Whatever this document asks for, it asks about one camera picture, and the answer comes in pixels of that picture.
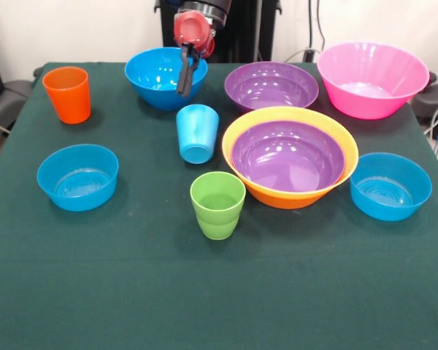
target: cup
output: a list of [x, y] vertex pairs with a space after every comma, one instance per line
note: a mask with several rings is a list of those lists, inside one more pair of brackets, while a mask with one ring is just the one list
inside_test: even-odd
[[61, 67], [42, 78], [58, 118], [66, 124], [79, 124], [91, 115], [88, 73], [78, 67]]
[[214, 154], [219, 115], [209, 106], [191, 104], [177, 113], [180, 156], [192, 164], [206, 163]]
[[245, 185], [222, 171], [205, 173], [191, 184], [190, 196], [199, 227], [212, 240], [230, 237], [245, 202]]

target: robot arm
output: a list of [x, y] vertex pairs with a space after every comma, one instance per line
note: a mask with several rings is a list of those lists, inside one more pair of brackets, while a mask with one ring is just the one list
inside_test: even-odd
[[178, 9], [174, 18], [175, 41], [182, 49], [182, 71], [177, 92], [190, 94], [193, 72], [200, 58], [208, 58], [214, 51], [214, 36], [226, 25], [232, 0], [165, 0]]

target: bowl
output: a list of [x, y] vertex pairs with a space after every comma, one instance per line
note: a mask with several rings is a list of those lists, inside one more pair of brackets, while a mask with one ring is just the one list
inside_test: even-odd
[[207, 73], [207, 63], [200, 59], [193, 73], [190, 95], [177, 93], [182, 69], [179, 47], [160, 47], [135, 55], [125, 65], [125, 76], [139, 96], [156, 109], [172, 111], [182, 108], [198, 93]]
[[235, 142], [232, 160], [247, 179], [286, 192], [328, 187], [344, 170], [341, 147], [328, 134], [302, 122], [282, 120], [245, 131]]
[[413, 54], [375, 42], [346, 42], [323, 51], [318, 71], [332, 104], [358, 119], [388, 117], [429, 82]]
[[273, 106], [307, 107], [318, 97], [318, 83], [307, 71], [287, 63], [255, 62], [233, 70], [224, 88], [240, 111]]
[[77, 144], [47, 157], [37, 183], [58, 207], [87, 211], [107, 202], [117, 186], [118, 159], [106, 147]]
[[[318, 128], [324, 133], [327, 133], [336, 143], [338, 143], [344, 155], [345, 166], [342, 175], [337, 182], [319, 190], [308, 192], [287, 192], [273, 190], [257, 184], [237, 170], [234, 165], [232, 152], [240, 135], [255, 125], [282, 120], [304, 123]], [[228, 166], [245, 183], [245, 186], [251, 195], [268, 206], [280, 209], [299, 209], [313, 204], [327, 192], [345, 182], [356, 169], [358, 162], [357, 144], [349, 131], [347, 131], [336, 120], [333, 120], [324, 114], [299, 107], [268, 107], [257, 109], [242, 115], [233, 121], [224, 133], [222, 151]]]
[[363, 213], [382, 221], [413, 215], [431, 195], [429, 175], [408, 158], [392, 153], [362, 155], [350, 178], [350, 194]]

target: orange bowl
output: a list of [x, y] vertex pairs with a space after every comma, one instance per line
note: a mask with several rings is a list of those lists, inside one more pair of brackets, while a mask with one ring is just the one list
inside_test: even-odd
[[[284, 192], [261, 186], [245, 176], [235, 168], [232, 161], [232, 150], [235, 141], [245, 131], [255, 125], [276, 120], [286, 120], [304, 123], [320, 129], [332, 137], [344, 153], [345, 167], [340, 179], [331, 186], [311, 192]], [[260, 202], [279, 209], [299, 209], [313, 204], [336, 186], [345, 182], [355, 171], [358, 163], [358, 148], [356, 140], [336, 120], [309, 109], [298, 107], [269, 107], [257, 109], [236, 119], [227, 128], [222, 139], [222, 152], [228, 166], [245, 183], [248, 191]]]

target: green tablecloth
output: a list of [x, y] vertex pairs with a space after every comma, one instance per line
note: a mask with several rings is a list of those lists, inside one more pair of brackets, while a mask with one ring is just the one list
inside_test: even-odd
[[[175, 113], [138, 99], [123, 64], [82, 67], [91, 119], [61, 124], [39, 83], [0, 157], [0, 350], [438, 350], [438, 162], [408, 106], [355, 120], [318, 77], [312, 108], [345, 125], [361, 154], [396, 152], [428, 171], [433, 195], [414, 217], [365, 216], [346, 182], [294, 211], [247, 195], [235, 233], [216, 242], [201, 234], [188, 191], [199, 174], [228, 170], [219, 140], [239, 116], [223, 91], [235, 65], [210, 65], [194, 99], [220, 115], [202, 166], [182, 161]], [[118, 155], [118, 190], [99, 209], [65, 212], [38, 188], [37, 168], [85, 142]]]

